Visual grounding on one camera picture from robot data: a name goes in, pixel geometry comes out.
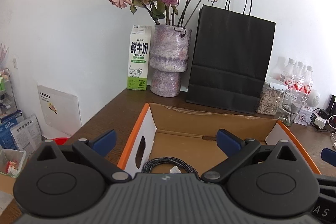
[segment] fresh milk carton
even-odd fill
[[[130,90],[147,89],[151,34],[151,26],[133,26],[129,44],[127,77],[127,88]]]

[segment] cow illustration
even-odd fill
[[[131,66],[129,66],[129,76],[130,77],[139,78],[141,74],[142,74],[142,69],[131,69]]]

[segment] glass cup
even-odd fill
[[[290,127],[307,99],[308,95],[303,92],[286,90],[281,105],[279,120]]]

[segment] red bucket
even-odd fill
[[[69,138],[56,138],[56,139],[53,139],[53,141],[55,141],[56,144],[58,145],[62,145],[64,144]]]

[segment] blue gripper pad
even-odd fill
[[[333,166],[336,166],[336,151],[331,150],[329,148],[325,148],[321,152],[321,158],[325,162],[327,162],[327,163],[329,163]]]
[[[106,131],[89,143],[89,146],[100,156],[105,157],[116,145],[117,133],[114,130]]]
[[[245,146],[245,142],[225,129],[220,129],[216,135],[217,146],[231,157]]]

